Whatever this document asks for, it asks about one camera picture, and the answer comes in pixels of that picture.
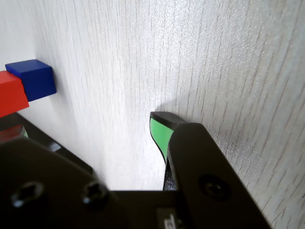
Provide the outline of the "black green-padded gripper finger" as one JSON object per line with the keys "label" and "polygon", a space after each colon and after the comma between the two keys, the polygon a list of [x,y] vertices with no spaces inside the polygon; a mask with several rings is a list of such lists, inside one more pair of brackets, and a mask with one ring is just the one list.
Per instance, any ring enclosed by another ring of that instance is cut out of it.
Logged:
{"label": "black green-padded gripper finger", "polygon": [[0,133],[3,229],[112,229],[115,206],[105,186],[78,164],[25,136]]}
{"label": "black green-padded gripper finger", "polygon": [[200,123],[170,112],[150,113],[151,137],[171,170],[195,229],[267,229],[269,224]]}

